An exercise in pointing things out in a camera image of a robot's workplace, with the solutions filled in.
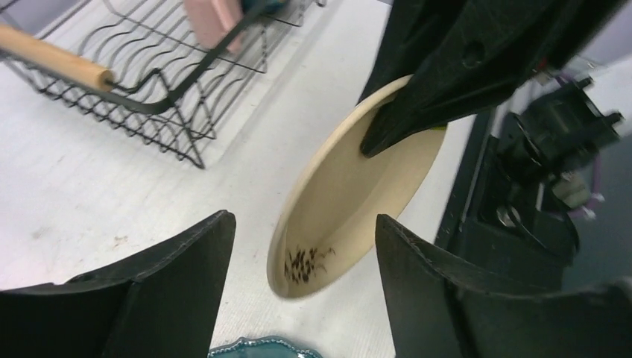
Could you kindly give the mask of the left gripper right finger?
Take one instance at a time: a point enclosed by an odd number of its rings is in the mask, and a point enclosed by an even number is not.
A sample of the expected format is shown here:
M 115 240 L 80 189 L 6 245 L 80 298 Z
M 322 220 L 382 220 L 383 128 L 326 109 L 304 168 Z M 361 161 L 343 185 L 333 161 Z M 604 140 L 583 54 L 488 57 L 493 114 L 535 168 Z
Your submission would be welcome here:
M 629 357 L 631 279 L 545 292 L 376 219 L 376 253 L 398 357 Z

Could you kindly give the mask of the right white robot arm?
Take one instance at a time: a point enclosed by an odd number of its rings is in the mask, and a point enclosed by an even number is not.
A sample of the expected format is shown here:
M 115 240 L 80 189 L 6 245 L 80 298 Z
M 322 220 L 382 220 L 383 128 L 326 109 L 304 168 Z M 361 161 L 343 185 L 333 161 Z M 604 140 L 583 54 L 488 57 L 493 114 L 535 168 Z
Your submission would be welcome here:
M 404 139 L 489 110 L 546 69 L 562 69 L 624 7 L 623 1 L 395 1 L 363 96 L 407 77 L 380 110 L 360 144 L 375 157 Z M 458 242 L 508 239 L 538 248 L 577 245 L 563 216 L 539 238 L 528 225 L 501 228 L 492 210 L 519 209 L 524 195 L 552 175 L 578 168 L 615 142 L 619 113 L 591 108 L 572 81 L 533 100 L 515 121 L 522 135 L 495 157 L 481 194 L 482 213 L 466 223 Z

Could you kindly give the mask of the cream plate with black accent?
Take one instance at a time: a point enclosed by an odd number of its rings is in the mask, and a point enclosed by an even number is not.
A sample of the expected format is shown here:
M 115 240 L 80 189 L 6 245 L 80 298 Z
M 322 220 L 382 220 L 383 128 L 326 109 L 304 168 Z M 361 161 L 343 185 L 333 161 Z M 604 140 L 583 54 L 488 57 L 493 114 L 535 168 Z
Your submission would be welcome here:
M 306 297 L 348 272 L 373 247 L 377 216 L 399 216 L 426 179 L 445 128 L 414 134 L 375 157 L 360 150 L 373 118 L 408 81 L 392 81 L 357 104 L 297 179 L 268 252 L 268 284 L 278 297 Z

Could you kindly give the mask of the pink mug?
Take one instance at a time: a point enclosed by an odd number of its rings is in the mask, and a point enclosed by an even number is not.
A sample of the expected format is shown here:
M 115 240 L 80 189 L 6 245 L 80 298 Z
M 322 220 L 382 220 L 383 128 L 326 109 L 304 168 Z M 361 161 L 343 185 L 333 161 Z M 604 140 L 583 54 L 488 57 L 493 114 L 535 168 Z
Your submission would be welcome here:
M 196 40 L 206 49 L 216 47 L 244 15 L 237 0 L 184 0 L 183 6 Z

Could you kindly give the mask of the teal scalloped plate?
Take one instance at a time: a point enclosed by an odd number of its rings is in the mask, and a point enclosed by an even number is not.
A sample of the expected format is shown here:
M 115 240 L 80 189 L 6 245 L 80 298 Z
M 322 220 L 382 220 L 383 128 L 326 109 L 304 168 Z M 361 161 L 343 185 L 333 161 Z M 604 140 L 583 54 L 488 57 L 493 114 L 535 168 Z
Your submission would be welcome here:
M 240 337 L 235 342 L 211 348 L 209 358 L 322 358 L 316 350 L 304 348 L 280 336 L 258 339 Z

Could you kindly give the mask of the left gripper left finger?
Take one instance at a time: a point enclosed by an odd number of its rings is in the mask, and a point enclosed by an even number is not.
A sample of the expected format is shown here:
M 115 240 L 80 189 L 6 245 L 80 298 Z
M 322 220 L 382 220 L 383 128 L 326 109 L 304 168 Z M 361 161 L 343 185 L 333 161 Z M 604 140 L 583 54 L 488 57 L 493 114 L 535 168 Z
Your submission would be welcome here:
M 205 357 L 236 231 L 221 210 L 63 284 L 1 292 L 3 357 Z

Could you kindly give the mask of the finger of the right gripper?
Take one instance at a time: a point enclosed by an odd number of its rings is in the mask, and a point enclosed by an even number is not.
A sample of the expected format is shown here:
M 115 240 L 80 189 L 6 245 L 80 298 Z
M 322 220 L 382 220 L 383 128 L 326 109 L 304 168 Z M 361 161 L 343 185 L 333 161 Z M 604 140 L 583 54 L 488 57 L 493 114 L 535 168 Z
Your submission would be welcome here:
M 406 137 L 502 103 L 562 69 L 622 9 L 620 1 L 394 1 L 362 95 L 408 83 L 360 144 L 374 157 Z

